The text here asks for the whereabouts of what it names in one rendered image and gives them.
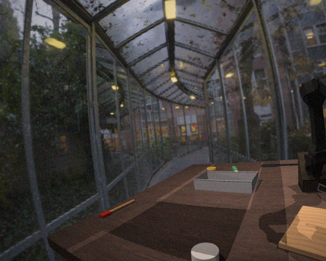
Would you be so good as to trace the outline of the light brown wooden board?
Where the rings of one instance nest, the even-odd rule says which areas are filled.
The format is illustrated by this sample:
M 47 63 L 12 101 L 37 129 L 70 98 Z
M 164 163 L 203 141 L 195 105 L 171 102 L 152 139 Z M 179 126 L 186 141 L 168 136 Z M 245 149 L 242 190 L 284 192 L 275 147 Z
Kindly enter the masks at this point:
M 278 246 L 326 261 L 326 209 L 302 206 Z

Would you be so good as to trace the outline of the grey cylinder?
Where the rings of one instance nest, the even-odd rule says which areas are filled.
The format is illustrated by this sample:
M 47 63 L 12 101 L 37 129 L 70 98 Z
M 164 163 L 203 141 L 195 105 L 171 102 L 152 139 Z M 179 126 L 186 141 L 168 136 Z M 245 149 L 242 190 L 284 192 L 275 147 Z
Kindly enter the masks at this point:
M 212 243 L 199 243 L 191 249 L 192 261 L 219 261 L 219 249 Z

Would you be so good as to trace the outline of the grey metal roasting tin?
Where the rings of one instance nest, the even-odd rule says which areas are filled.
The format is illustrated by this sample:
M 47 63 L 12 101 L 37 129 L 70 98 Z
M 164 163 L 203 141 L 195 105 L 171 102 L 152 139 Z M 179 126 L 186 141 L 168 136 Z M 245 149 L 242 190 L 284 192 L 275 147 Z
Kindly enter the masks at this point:
M 207 171 L 194 179 L 194 189 L 252 194 L 257 186 L 258 172 Z

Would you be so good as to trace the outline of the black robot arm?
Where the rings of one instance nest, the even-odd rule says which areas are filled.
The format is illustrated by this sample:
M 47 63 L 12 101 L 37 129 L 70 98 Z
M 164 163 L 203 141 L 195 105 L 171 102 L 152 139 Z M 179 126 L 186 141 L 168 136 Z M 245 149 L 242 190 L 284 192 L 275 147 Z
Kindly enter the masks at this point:
M 322 175 L 326 164 L 326 135 L 323 115 L 323 103 L 326 99 L 326 74 L 302 83 L 300 89 L 302 100 L 309 109 L 312 145 L 304 154 L 307 175 Z

